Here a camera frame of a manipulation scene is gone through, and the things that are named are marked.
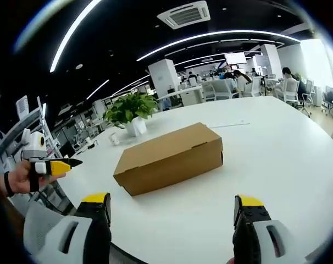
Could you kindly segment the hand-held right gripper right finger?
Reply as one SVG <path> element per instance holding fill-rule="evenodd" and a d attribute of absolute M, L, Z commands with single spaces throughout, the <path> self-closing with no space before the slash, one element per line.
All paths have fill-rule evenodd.
<path fill-rule="evenodd" d="M 235 196 L 232 243 L 235 263 L 306 262 L 286 226 L 271 219 L 255 197 Z"/>

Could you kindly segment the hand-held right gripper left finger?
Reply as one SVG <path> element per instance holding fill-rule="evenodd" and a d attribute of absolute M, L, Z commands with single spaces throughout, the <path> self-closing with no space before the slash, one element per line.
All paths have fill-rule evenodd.
<path fill-rule="evenodd" d="M 85 197 L 73 216 L 31 205 L 31 256 L 36 263 L 109 263 L 110 193 Z"/>

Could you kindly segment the person's left hand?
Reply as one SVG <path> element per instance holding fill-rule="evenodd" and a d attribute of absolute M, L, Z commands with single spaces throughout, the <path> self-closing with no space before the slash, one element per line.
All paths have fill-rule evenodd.
<path fill-rule="evenodd" d="M 30 168 L 30 162 L 22 160 L 14 171 L 8 173 L 8 185 L 6 188 L 9 197 L 14 194 L 28 194 L 31 192 Z M 38 176 L 38 187 L 42 188 L 60 178 L 64 178 L 65 176 L 66 173 L 61 175 Z"/>

